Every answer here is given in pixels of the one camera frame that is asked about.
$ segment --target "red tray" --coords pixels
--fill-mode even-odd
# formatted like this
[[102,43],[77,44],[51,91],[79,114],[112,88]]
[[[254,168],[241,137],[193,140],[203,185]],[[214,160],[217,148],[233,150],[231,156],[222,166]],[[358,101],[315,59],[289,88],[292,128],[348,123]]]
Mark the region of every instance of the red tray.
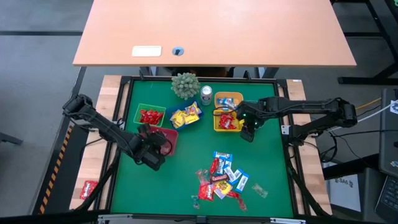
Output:
[[[173,147],[171,148],[170,153],[168,154],[168,156],[172,156],[174,154],[174,149],[175,146],[177,145],[177,138],[178,138],[178,132],[176,130],[172,130],[172,129],[167,129],[167,128],[160,128],[160,127],[156,127],[156,126],[150,126],[150,132],[155,132],[155,131],[162,131],[164,133],[164,135],[166,136],[166,138],[173,144]],[[162,146],[162,148],[160,149],[160,152],[162,154],[167,153],[170,150],[170,144],[166,143]]]

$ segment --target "soda can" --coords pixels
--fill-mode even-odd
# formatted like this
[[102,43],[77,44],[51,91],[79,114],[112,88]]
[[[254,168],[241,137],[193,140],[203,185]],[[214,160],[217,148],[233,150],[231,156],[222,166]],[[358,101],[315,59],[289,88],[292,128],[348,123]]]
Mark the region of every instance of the soda can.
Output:
[[200,101],[203,106],[211,104],[211,97],[213,96],[213,90],[210,86],[204,86],[200,90]]

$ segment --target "yellow warning stripe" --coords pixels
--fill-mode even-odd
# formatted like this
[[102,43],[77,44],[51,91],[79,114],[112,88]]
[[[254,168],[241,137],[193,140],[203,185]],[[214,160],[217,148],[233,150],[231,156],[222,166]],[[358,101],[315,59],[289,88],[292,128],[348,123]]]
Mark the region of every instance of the yellow warning stripe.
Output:
[[51,174],[51,179],[50,179],[50,182],[49,182],[49,186],[47,187],[47,189],[45,191],[43,202],[40,205],[39,214],[44,214],[45,206],[49,202],[49,198],[50,198],[50,195],[51,195],[51,190],[54,187],[55,179],[57,178],[57,174],[58,174],[59,168],[61,166],[63,155],[64,155],[65,150],[66,150],[67,145],[68,145],[68,141],[69,141],[69,138],[70,138],[70,133],[72,133],[72,129],[73,129],[73,125],[70,125],[69,128],[68,128],[68,131],[67,131],[67,133],[65,135],[65,139],[63,140],[63,144],[62,144],[62,147],[61,147],[60,154],[58,155],[58,159],[57,159],[56,164],[54,166],[54,171]]

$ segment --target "wooden desk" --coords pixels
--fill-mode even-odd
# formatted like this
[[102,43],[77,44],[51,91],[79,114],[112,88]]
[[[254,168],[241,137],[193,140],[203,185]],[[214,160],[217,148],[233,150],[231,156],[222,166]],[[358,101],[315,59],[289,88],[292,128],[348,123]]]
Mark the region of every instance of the wooden desk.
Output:
[[[105,76],[101,90],[99,92],[98,101],[96,104],[96,110],[108,119],[112,118],[116,98],[118,96],[119,86],[120,86],[121,76]],[[291,100],[305,100],[304,89],[301,80],[287,80],[289,97]],[[125,86],[125,91],[123,93],[121,101],[121,109],[119,117],[123,115],[124,106],[126,104],[127,89]],[[280,88],[279,94],[284,95],[282,88]],[[310,122],[310,116],[307,114],[295,114],[293,115],[295,124],[305,124]],[[98,133],[89,133],[87,142],[98,139]],[[306,141],[316,144],[313,138],[307,138]],[[104,151],[106,147],[105,141],[100,141],[91,144],[86,147],[83,155],[83,159],[80,165],[80,170],[78,173],[78,178],[76,181],[75,189],[72,195],[72,201],[70,203],[70,208],[76,208],[79,206],[83,200],[80,199],[80,192],[83,188],[84,181],[95,180],[98,181],[101,172],[101,166],[104,160]],[[111,153],[109,161],[113,160],[115,146]],[[330,202],[328,194],[326,192],[325,181],[323,179],[322,167],[319,160],[319,155],[317,149],[310,145],[304,145],[299,147],[300,157],[303,167],[303,174],[305,178],[305,184],[312,195],[315,197],[317,202],[322,206],[322,208],[331,214]],[[298,211],[304,214],[302,198],[300,190],[295,186],[296,198]],[[105,207],[105,201],[108,193],[108,184],[104,187],[100,208]]]
[[[133,57],[137,45],[162,54]],[[95,0],[73,64],[356,65],[329,0]]]

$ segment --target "floor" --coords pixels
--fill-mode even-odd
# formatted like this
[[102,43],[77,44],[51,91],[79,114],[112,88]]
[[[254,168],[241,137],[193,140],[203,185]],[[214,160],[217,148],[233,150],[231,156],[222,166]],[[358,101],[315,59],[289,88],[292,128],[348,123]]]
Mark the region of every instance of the floor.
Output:
[[[373,1],[386,29],[398,45],[398,29],[383,1]],[[0,0],[0,30],[83,30],[91,0]],[[335,4],[344,31],[376,31],[365,5]],[[80,37],[0,36],[0,131],[24,140],[21,146],[0,145],[0,217],[30,212],[40,187],[78,68],[72,61]],[[382,86],[339,85],[339,76],[371,77],[392,62],[386,43],[378,38],[348,38],[356,68],[282,68],[276,78],[303,81],[308,100],[342,97],[363,105],[379,98]],[[245,69],[236,70],[242,76]],[[81,93],[96,101],[103,75],[137,75],[134,67],[88,68]],[[349,131],[379,128],[375,116]],[[349,136],[359,156],[378,151],[378,135]],[[332,146],[326,134],[317,139],[324,151]],[[340,142],[336,156],[349,161],[355,156]]]

